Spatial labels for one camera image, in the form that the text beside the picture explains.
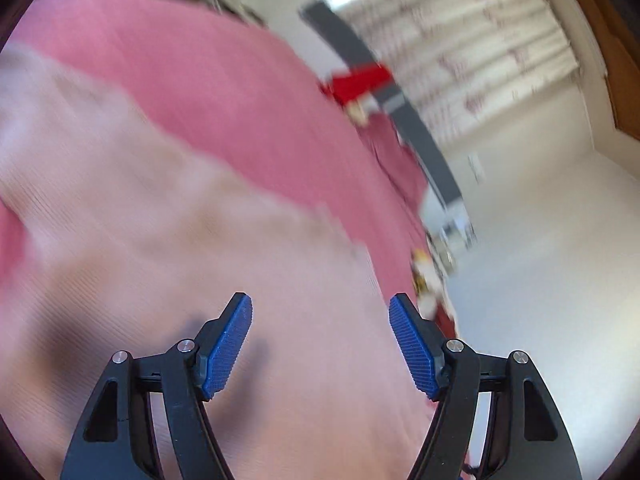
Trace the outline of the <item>red cloth on headboard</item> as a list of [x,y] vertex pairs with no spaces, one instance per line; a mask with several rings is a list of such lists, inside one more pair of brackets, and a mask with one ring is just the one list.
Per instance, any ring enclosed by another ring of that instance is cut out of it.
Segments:
[[320,84],[322,93],[338,105],[346,106],[362,96],[384,88],[393,81],[390,70],[378,63],[357,65],[346,73],[331,76]]

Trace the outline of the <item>white patterned curtain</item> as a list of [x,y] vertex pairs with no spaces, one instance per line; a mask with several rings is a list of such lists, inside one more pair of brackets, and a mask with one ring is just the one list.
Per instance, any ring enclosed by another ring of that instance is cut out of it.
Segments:
[[579,70],[549,0],[355,0],[338,14],[440,146]]

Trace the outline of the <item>dark grey headboard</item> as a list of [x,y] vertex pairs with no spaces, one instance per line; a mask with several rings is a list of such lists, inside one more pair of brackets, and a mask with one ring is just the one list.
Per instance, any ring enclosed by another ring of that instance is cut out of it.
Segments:
[[[356,32],[324,1],[316,0],[308,4],[300,11],[300,16],[349,68],[378,62]],[[401,140],[418,156],[427,180],[442,206],[449,208],[462,203],[462,193],[448,162],[401,86],[392,80],[375,90],[373,97],[383,112],[390,116]]]

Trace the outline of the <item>yellow white plush toy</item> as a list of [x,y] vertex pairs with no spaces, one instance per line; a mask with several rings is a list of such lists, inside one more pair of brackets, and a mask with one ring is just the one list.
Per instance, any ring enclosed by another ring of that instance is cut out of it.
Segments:
[[415,249],[411,253],[411,273],[418,310],[424,318],[434,321],[439,311],[454,319],[445,282],[429,252]]

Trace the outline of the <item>pink bed cover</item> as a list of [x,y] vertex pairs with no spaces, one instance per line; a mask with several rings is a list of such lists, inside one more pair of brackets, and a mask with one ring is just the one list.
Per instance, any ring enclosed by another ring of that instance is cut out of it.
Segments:
[[[183,0],[37,0],[22,48],[126,93],[160,132],[259,191],[334,221],[384,304],[410,292],[425,234],[344,113],[278,37]],[[27,234],[1,199],[1,300]]]

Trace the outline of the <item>dark pink pillow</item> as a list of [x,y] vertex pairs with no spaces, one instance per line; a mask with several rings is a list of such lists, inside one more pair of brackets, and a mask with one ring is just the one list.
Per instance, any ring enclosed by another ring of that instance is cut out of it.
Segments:
[[417,216],[428,188],[427,178],[412,149],[400,142],[392,120],[373,113],[358,127],[358,133],[400,199]]

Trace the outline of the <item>light pink knit sweater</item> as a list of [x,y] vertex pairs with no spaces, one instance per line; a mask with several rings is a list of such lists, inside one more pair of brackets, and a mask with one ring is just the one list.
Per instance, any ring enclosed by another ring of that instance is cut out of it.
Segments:
[[252,326],[207,405],[235,477],[408,476],[432,412],[367,251],[334,221],[22,48],[1,55],[1,198],[27,234],[1,300],[1,413],[43,477],[114,352],[164,352],[236,292]]

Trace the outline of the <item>brown wooden door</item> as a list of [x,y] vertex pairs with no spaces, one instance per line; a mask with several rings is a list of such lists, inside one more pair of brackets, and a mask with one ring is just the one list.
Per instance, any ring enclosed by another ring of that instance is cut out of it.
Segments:
[[639,40],[611,0],[577,0],[596,36],[616,128],[639,139]]

